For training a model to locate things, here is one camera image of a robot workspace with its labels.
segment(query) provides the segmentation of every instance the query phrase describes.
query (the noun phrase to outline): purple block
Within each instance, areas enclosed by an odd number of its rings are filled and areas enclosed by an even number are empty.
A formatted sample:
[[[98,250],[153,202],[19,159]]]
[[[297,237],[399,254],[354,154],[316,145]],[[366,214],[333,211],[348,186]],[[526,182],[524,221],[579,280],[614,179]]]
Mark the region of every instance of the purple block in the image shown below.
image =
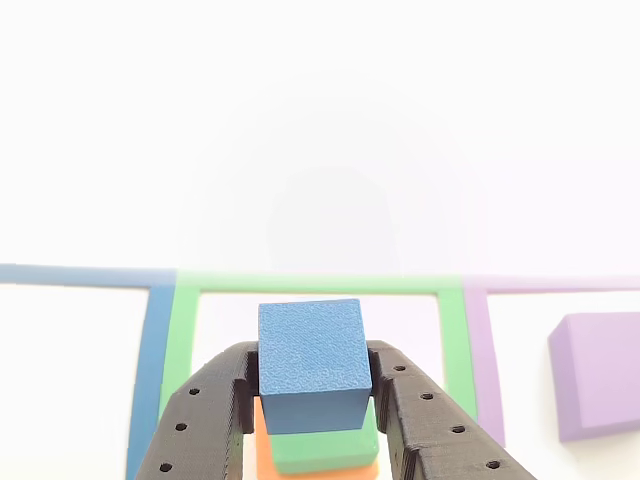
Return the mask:
[[[549,349],[560,441],[640,429],[640,313],[567,315]]]

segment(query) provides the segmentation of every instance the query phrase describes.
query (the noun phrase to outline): orange block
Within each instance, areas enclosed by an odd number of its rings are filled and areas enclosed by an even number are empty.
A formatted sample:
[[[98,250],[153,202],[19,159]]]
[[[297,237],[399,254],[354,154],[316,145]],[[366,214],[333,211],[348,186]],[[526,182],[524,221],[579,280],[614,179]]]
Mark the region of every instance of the orange block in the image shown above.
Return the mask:
[[[262,413],[260,397],[255,397],[254,405],[256,435],[256,468],[258,480],[374,480],[378,477],[378,460],[367,467],[331,470],[327,472],[283,475],[273,464],[271,443],[267,434],[267,425]]]

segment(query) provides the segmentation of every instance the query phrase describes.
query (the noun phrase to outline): colored tape outline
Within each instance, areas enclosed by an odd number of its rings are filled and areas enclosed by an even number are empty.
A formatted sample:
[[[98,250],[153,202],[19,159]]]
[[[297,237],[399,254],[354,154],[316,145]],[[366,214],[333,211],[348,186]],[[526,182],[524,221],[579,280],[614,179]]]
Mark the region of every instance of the colored tape outline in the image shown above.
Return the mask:
[[[156,429],[177,271],[0,264],[0,283],[149,290],[133,390],[126,480],[135,480]]]
[[[640,290],[639,276],[468,277],[464,281],[467,325],[474,366],[478,424],[506,445],[502,390],[487,298],[491,294],[540,294]]]
[[[158,418],[169,398],[191,376],[193,337],[202,293],[301,293],[437,295],[445,377],[451,397],[477,418],[471,346],[464,295],[454,277],[242,275],[179,272],[171,312]]]

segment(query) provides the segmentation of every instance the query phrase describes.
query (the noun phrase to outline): green block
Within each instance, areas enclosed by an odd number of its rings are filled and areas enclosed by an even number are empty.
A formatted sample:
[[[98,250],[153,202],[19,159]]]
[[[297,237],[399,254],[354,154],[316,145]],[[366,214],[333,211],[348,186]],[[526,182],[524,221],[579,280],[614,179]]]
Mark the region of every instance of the green block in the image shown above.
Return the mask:
[[[371,465],[378,456],[373,398],[360,430],[269,435],[273,463],[281,474],[311,473]]]

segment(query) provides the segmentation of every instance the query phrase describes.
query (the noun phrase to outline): white background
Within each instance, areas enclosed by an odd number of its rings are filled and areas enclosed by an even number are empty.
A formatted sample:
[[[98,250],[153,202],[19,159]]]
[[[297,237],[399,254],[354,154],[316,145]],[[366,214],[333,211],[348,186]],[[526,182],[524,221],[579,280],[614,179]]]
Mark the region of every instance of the white background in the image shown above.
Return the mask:
[[[147,297],[0,285],[2,478],[124,479]]]
[[[637,274],[639,9],[3,2],[0,261]]]

